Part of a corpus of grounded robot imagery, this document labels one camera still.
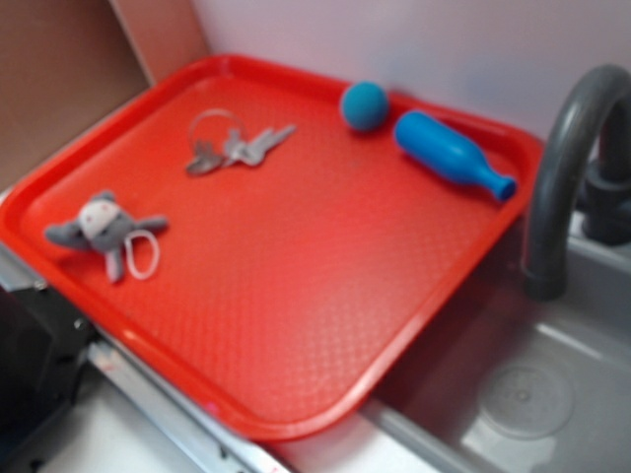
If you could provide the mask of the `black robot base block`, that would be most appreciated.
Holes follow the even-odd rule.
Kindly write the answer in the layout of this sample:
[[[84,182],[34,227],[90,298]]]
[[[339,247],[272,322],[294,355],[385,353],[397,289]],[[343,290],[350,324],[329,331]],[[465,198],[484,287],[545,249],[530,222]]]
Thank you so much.
[[[52,288],[1,291],[1,462],[74,404],[96,330]]]

